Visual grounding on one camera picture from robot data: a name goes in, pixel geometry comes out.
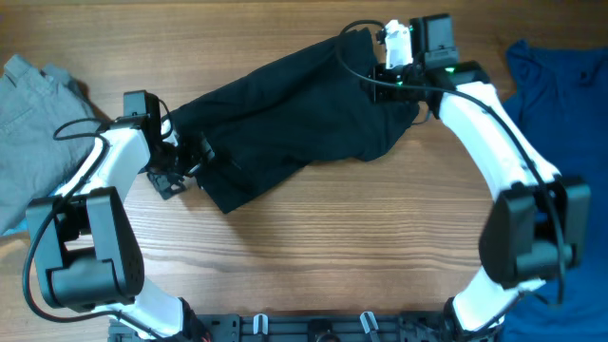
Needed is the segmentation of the black t-shirt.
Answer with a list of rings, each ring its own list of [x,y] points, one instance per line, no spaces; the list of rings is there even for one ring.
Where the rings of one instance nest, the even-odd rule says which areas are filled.
[[[359,77],[376,64],[370,31],[354,30],[174,110],[180,138],[202,138],[213,153],[195,173],[199,187],[228,214],[311,162],[384,156],[419,105],[374,102]]]

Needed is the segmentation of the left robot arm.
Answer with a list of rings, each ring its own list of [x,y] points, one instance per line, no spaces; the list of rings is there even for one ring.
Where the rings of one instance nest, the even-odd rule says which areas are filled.
[[[165,103],[145,90],[123,95],[123,115],[89,132],[94,148],[52,197],[26,210],[30,246],[22,273],[29,309],[55,323],[111,316],[142,339],[210,341],[189,304],[144,274],[124,199],[143,171],[171,160]]]

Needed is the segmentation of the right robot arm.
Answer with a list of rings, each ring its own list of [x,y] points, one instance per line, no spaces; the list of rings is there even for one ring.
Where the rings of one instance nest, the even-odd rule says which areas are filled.
[[[460,140],[493,205],[479,238],[480,270],[446,304],[442,334],[463,341],[496,332],[505,315],[549,280],[580,266],[589,186],[565,177],[504,110],[480,64],[463,62],[446,14],[380,26],[385,62],[370,74],[376,102],[427,104]]]

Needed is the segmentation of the grey folded trousers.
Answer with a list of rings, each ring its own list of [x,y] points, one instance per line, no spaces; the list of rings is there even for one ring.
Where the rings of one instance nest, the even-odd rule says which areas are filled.
[[[56,142],[62,124],[68,135],[97,125],[90,101],[63,68],[39,69],[15,54],[1,75],[1,231],[21,224],[31,200],[45,197],[71,177],[90,153],[91,139]]]

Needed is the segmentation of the blue shirt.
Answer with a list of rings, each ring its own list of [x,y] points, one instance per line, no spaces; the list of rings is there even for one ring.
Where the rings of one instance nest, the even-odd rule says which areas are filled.
[[[505,319],[503,341],[607,338],[607,50],[547,49],[520,41],[506,52],[517,91],[503,107],[528,141],[564,176],[581,176],[591,205],[581,265],[568,272],[565,299],[535,298]]]

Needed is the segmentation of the light blue jeans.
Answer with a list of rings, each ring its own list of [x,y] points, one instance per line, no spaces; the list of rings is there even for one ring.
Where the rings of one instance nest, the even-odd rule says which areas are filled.
[[[27,231],[27,229],[28,229],[27,220],[25,218],[23,218],[17,224],[15,224],[13,227],[6,230],[2,234],[2,236],[4,237],[4,236],[11,236],[11,235],[23,233],[23,232]]]

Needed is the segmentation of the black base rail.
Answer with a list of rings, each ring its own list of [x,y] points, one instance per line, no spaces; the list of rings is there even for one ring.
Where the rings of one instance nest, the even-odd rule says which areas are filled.
[[[393,315],[363,312],[353,315],[169,314],[133,325],[110,323],[110,341],[461,341],[453,319],[439,312]]]

